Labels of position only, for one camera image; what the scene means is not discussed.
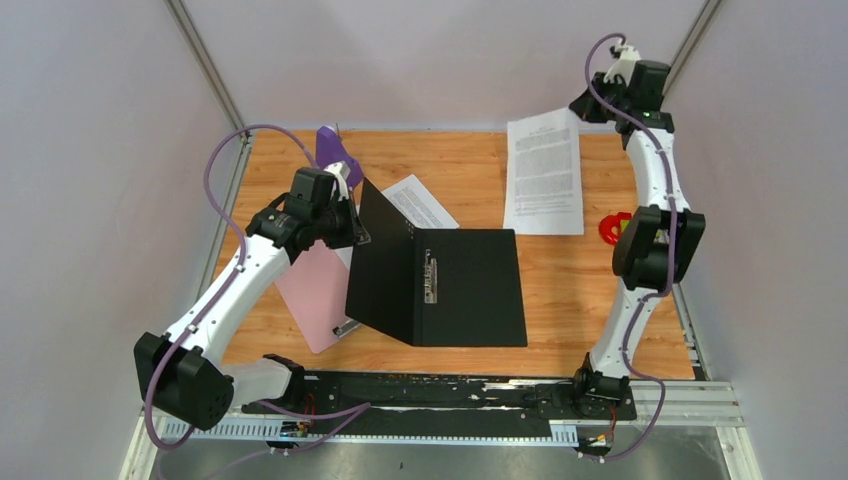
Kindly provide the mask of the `metal folder clip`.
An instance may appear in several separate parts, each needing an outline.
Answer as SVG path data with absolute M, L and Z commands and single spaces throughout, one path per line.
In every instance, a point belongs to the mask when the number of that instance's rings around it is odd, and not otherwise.
M 436 304 L 438 282 L 437 259 L 430 249 L 425 250 L 423 267 L 423 298 L 425 304 Z

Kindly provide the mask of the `red folder with black inside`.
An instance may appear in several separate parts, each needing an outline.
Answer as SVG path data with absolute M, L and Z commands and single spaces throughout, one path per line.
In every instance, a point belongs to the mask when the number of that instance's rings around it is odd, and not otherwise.
M 419 229 L 370 181 L 359 217 L 371 236 L 354 246 L 346 315 L 416 347 L 528 344 L 516 235 L 511 229 Z M 437 259 L 436 304 L 425 304 L 425 250 Z

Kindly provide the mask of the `printed white paper sheet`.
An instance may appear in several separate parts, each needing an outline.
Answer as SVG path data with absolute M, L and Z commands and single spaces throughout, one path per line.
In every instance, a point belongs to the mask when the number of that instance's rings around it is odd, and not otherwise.
M 585 233 L 577 117 L 567 108 L 507 123 L 503 227 L 519 235 Z

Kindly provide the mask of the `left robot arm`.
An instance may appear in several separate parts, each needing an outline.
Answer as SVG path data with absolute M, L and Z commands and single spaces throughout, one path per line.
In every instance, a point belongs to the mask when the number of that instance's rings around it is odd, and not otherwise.
M 255 401 L 269 400 L 283 413 L 304 405 L 307 389 L 292 362 L 265 355 L 226 367 L 221 360 L 247 314 L 303 252 L 318 241 L 329 248 L 368 242 L 349 174 L 343 162 L 298 169 L 290 190 L 253 216 L 232 259 L 189 311 L 165 333 L 140 337 L 134 359 L 150 433 L 156 410 L 206 431 L 231 408 Z

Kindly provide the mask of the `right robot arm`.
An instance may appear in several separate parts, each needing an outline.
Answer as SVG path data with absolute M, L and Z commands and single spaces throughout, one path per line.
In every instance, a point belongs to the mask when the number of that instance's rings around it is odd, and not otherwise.
M 600 340 L 575 375 L 571 403 L 584 417 L 619 406 L 629 394 L 632 359 L 648 320 L 680 282 L 706 229 L 685 199 L 673 158 L 672 117 L 663 111 L 668 65 L 617 60 L 597 72 L 570 105 L 589 123 L 614 122 L 637 184 L 639 205 L 612 255 L 618 287 Z

